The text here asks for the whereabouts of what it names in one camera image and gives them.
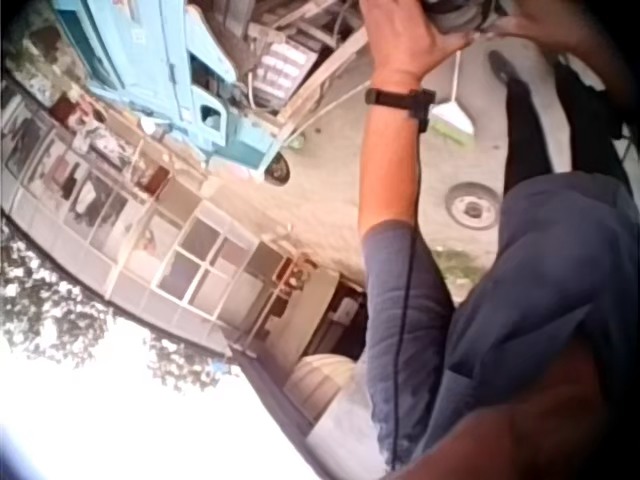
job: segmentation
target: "wristwatch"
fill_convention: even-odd
[[[424,133],[429,126],[429,109],[436,101],[436,92],[423,88],[403,94],[369,88],[365,93],[364,101],[367,105],[407,110],[411,118],[418,120],[420,133]]]

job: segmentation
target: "truck wheel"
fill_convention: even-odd
[[[459,183],[445,196],[447,213],[458,225],[469,230],[490,230],[500,220],[502,199],[493,189],[480,183]]]
[[[264,171],[265,182],[276,187],[283,187],[289,182],[290,178],[289,162],[284,158],[284,155],[279,152],[276,153],[276,156]]]

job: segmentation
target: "gray shirt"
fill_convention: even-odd
[[[422,237],[394,356],[412,229],[389,221],[363,240],[369,296],[367,383],[387,456],[400,412],[398,465],[466,414],[509,402],[577,334],[589,342],[610,409],[633,380],[638,335],[638,211],[601,175],[537,177],[505,198],[497,259],[457,309]]]

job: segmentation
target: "person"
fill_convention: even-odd
[[[528,15],[534,2],[520,2],[523,16],[501,19],[493,31],[586,50],[594,70],[612,78],[618,67],[603,59],[613,57],[575,21],[582,17],[573,3],[535,1],[552,20]],[[440,34],[418,0],[360,3],[373,88],[417,90],[474,40]],[[612,468],[613,455],[633,445],[611,443],[636,398],[640,223],[629,179],[597,95],[558,63],[575,171],[553,174],[529,88],[504,56],[489,57],[508,97],[498,255],[457,309],[418,232],[418,121],[380,105],[367,116],[359,209],[367,387],[393,478],[575,478]],[[630,101],[632,90],[613,76],[613,101]]]

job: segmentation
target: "gray sleeve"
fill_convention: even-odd
[[[442,274],[418,235],[400,350],[398,392],[394,358],[399,341],[412,227],[384,222],[363,239],[367,271],[367,386],[378,426],[378,443],[387,463],[394,438],[394,401],[398,399],[397,464],[406,464],[424,435],[440,381],[454,306]]]

